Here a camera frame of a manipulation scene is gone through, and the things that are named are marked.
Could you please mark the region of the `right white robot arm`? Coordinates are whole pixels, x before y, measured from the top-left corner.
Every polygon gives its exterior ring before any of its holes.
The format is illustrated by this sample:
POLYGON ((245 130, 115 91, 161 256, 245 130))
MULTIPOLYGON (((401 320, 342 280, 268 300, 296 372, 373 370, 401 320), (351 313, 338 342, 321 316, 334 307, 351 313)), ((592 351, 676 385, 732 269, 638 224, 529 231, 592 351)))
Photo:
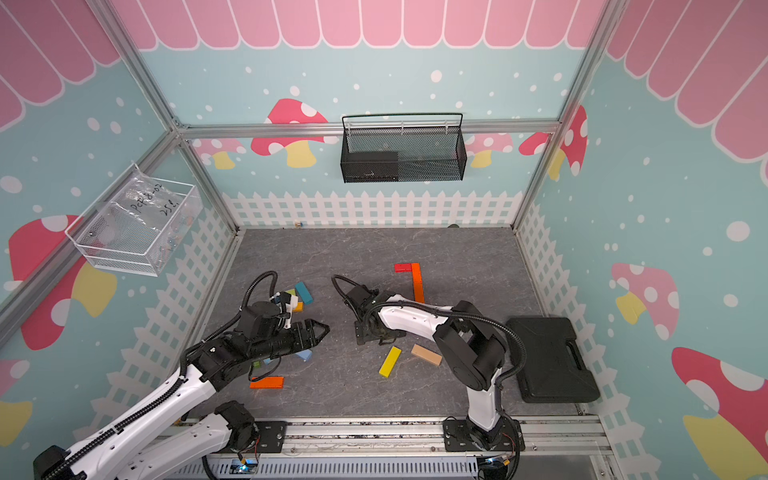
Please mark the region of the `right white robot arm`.
POLYGON ((528 359, 517 333, 466 301, 433 306, 370 289, 342 275, 332 276, 331 282, 356 317, 358 344, 391 344, 407 334, 435 343, 468 397, 466 417, 444 421, 448 448, 506 450, 516 456, 524 451, 519 423, 501 402, 503 382, 520 373, 528 359))

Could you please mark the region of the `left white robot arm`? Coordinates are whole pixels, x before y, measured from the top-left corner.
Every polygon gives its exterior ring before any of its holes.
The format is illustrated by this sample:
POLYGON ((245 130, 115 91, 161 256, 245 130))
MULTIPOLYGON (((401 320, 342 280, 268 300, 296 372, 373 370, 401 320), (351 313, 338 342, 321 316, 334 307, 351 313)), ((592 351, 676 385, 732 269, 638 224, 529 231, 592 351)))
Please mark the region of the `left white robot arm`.
POLYGON ((107 479, 165 427, 247 373, 255 361, 277 360, 318 345, 330 327, 313 319, 291 324, 292 299, 267 271, 246 290, 235 316, 187 348, 162 385, 106 427, 65 450, 51 446, 33 462, 36 479, 107 479))

